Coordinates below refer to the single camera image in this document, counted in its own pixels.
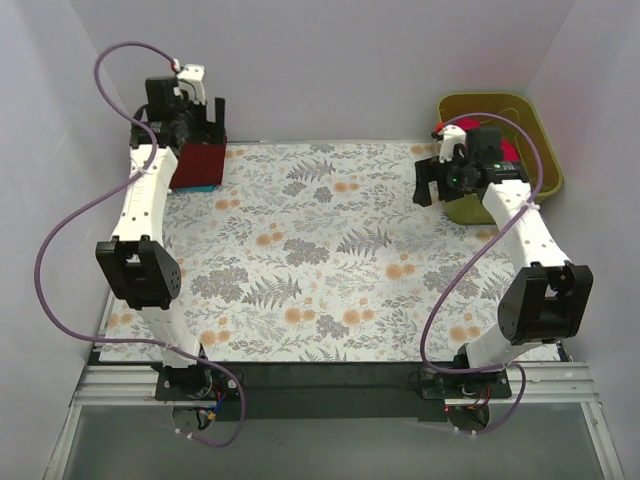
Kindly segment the dark red t-shirt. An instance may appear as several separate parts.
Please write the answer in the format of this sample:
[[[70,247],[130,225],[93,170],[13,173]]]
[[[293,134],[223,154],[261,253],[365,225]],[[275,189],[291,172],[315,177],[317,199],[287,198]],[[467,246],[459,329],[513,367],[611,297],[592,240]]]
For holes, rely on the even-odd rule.
[[[215,187],[222,183],[226,144],[187,143],[178,156],[171,189]]]

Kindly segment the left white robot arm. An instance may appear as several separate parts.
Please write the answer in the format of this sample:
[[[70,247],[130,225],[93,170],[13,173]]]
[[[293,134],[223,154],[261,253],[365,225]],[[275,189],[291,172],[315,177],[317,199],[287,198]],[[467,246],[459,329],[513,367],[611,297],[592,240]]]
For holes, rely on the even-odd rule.
[[[181,290],[178,262],[163,245],[163,216],[170,183],[182,160],[196,148],[225,148],[225,101],[215,101],[207,119],[205,69],[188,64],[180,72],[146,80],[147,102],[131,124],[130,176],[118,223],[110,240],[96,246],[96,259],[114,295],[135,310],[152,337],[163,342],[157,371],[166,386],[200,400],[212,390],[206,355],[172,303]]]

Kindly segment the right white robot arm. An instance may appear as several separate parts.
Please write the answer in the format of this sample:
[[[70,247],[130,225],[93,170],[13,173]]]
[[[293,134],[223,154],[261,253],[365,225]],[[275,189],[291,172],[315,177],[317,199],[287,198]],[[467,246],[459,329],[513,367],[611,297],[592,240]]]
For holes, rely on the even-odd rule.
[[[506,368],[524,353],[577,334],[593,274],[573,263],[552,238],[526,169],[504,158],[499,128],[445,125],[432,136],[439,153],[416,162],[414,203],[431,205],[432,186],[442,202],[477,197],[506,242],[515,272],[496,324],[464,345],[451,364],[426,361],[418,375],[438,397],[456,390],[471,398],[504,382]]]

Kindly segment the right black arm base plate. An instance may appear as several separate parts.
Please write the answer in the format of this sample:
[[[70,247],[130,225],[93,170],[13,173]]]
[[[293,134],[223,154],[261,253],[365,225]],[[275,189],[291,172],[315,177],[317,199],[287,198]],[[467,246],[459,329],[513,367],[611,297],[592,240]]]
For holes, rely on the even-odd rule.
[[[454,375],[421,368],[412,372],[408,381],[425,399],[508,399],[512,395],[505,371]]]

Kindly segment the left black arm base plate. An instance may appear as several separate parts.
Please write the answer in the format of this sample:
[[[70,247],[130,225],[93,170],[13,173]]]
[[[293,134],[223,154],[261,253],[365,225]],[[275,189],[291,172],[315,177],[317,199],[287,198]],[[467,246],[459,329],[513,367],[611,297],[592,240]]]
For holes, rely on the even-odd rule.
[[[158,401],[217,401],[239,399],[238,381],[208,367],[160,368],[154,398]]]

